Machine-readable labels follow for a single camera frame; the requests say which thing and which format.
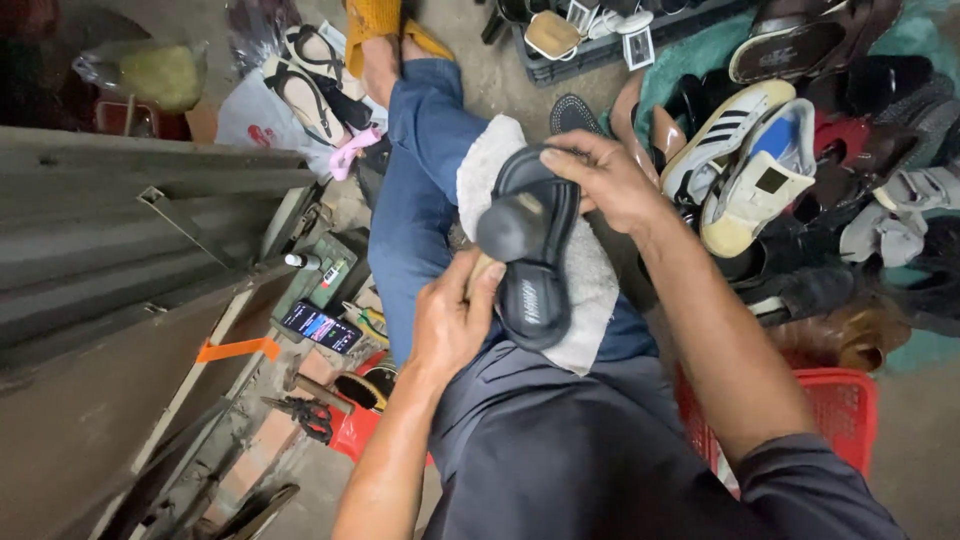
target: smartphone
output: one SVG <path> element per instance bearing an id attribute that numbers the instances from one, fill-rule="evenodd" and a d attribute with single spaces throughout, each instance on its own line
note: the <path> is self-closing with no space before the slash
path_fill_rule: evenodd
<path id="1" fill-rule="evenodd" d="M 294 304 L 280 324 L 337 353 L 345 353 L 363 337 L 350 322 L 330 317 L 303 300 Z"/>

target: red plastic basket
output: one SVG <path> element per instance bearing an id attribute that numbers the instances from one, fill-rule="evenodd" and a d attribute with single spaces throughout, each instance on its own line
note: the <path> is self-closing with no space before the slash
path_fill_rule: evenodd
<path id="1" fill-rule="evenodd" d="M 843 368 L 798 369 L 793 373 L 810 398 L 820 433 L 837 455 L 866 478 L 876 438 L 874 380 L 861 371 Z M 690 442 L 716 473 L 720 446 L 683 374 L 678 377 L 676 395 Z"/>

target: gray plastic crate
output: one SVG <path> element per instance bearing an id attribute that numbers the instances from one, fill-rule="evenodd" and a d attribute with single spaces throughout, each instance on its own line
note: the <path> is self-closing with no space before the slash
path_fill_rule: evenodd
<path id="1" fill-rule="evenodd" d="M 662 47 L 678 39 L 689 37 L 706 27 L 744 12 L 756 0 L 707 0 L 699 8 L 683 10 L 672 15 L 658 13 L 650 23 L 655 47 Z M 513 25 L 514 44 L 527 79 L 534 86 L 551 86 L 572 79 L 592 69 L 623 61 L 623 38 L 610 35 L 585 41 L 577 48 L 577 55 L 569 61 L 552 61 L 534 51 L 523 40 L 525 26 Z"/>

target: foot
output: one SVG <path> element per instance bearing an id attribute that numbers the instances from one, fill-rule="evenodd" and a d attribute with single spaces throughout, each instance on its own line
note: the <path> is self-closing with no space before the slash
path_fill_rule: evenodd
<path id="1" fill-rule="evenodd" d="M 397 36 L 374 37 L 360 44 L 364 65 L 361 82 L 377 105 L 390 108 L 390 94 L 400 78 L 400 46 Z"/>
<path id="2" fill-rule="evenodd" d="M 438 58 L 436 55 L 424 51 L 417 45 L 417 42 L 410 36 L 404 36 L 400 43 L 400 57 L 403 61 L 421 60 L 428 58 Z"/>

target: forearm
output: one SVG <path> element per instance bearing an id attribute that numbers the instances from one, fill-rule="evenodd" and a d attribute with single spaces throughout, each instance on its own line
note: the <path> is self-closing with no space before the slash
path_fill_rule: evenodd
<path id="1" fill-rule="evenodd" d="M 430 422 L 444 386 L 413 359 L 353 469 L 340 501 L 334 540 L 413 537 Z"/>
<path id="2" fill-rule="evenodd" d="M 667 206 L 631 234 L 663 304 L 684 372 L 724 454 L 816 431 L 808 401 L 699 238 Z"/>

